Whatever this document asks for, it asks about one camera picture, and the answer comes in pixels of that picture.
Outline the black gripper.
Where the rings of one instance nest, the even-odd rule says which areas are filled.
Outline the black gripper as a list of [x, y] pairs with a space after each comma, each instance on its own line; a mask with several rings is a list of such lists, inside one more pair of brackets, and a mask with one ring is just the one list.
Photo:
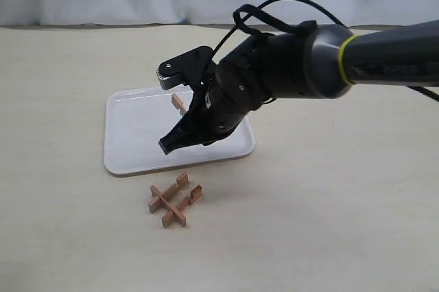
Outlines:
[[227, 138], [256, 108], [256, 87], [232, 75], [216, 77], [208, 86], [192, 85], [191, 89], [190, 114], [158, 142], [164, 154]]

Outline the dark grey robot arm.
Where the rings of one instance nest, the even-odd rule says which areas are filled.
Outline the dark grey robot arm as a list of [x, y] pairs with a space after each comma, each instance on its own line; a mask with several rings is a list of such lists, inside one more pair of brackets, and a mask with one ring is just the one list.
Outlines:
[[161, 63], [163, 89], [191, 88], [188, 111], [159, 140], [165, 154], [229, 137], [273, 99], [336, 99], [356, 84], [438, 85], [438, 22], [358, 36], [341, 25], [301, 23], [250, 36], [219, 62], [200, 46]]

